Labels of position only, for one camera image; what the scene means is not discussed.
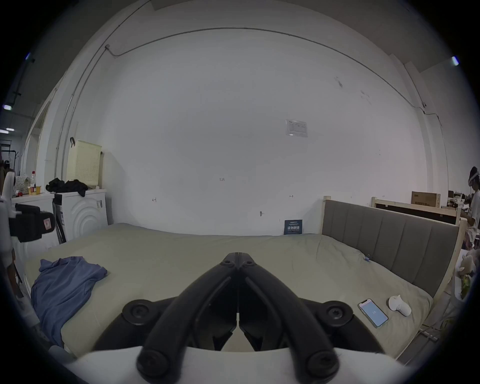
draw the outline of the mattress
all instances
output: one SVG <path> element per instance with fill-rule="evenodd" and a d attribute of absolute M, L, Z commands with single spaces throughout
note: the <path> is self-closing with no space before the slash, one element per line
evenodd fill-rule
<path fill-rule="evenodd" d="M 131 300 L 151 301 L 179 295 L 197 277 L 230 252 L 246 252 L 286 284 L 298 297 L 344 301 L 384 348 L 396 358 L 415 336 L 432 306 L 432 297 L 363 254 L 331 237 L 198 236 L 114 224 L 52 248 L 26 264 L 30 284 L 38 277 L 40 259 L 83 256 L 108 275 L 97 282 L 90 300 L 62 328 L 65 345 L 81 356 Z M 400 294 L 412 308 L 404 317 L 388 309 Z M 372 299 L 389 320 L 375 328 L 358 303 Z"/>

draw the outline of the smartphone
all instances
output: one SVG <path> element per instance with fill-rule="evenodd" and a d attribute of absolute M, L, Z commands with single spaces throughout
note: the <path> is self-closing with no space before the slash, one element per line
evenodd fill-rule
<path fill-rule="evenodd" d="M 387 315 L 377 307 L 377 304 L 375 304 L 372 299 L 367 299 L 364 302 L 361 302 L 359 308 L 365 316 L 368 317 L 375 328 L 378 328 L 388 320 Z"/>

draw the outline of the washing machine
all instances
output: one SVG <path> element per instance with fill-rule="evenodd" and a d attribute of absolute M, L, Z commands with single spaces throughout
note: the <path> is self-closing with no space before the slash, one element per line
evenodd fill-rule
<path fill-rule="evenodd" d="M 57 223 L 64 241 L 88 235 L 107 226 L 104 189 L 91 189 L 82 197 L 78 192 L 56 193 Z"/>
<path fill-rule="evenodd" d="M 12 208 L 15 209 L 16 204 L 34 205 L 40 208 L 41 211 L 53 213 L 53 193 L 40 193 L 38 195 L 26 195 L 22 197 L 13 197 Z M 12 238 L 13 249 L 15 251 L 15 267 L 18 271 L 18 276 L 21 279 L 21 284 L 24 284 L 25 288 L 30 294 L 30 284 L 33 281 L 27 282 L 25 278 L 25 263 L 45 251 L 48 251 L 52 247 L 56 247 L 59 244 L 57 232 L 53 231 L 45 233 L 41 239 L 35 241 L 29 241 L 20 243 L 16 237 Z"/>

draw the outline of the black clothes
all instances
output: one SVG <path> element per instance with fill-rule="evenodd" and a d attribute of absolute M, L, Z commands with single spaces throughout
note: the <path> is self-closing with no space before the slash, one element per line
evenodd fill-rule
<path fill-rule="evenodd" d="M 86 184 L 83 184 L 81 181 L 70 180 L 64 182 L 58 178 L 54 178 L 50 183 L 47 184 L 45 189 L 49 192 L 78 192 L 82 197 L 85 197 L 85 191 L 88 189 Z"/>

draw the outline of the yellow laundry basket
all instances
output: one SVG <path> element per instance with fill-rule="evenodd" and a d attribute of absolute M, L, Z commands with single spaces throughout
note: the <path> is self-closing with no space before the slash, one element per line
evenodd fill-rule
<path fill-rule="evenodd" d="M 78 179 L 89 187 L 97 186 L 102 147 L 73 138 L 70 139 L 70 142 L 67 180 Z"/>

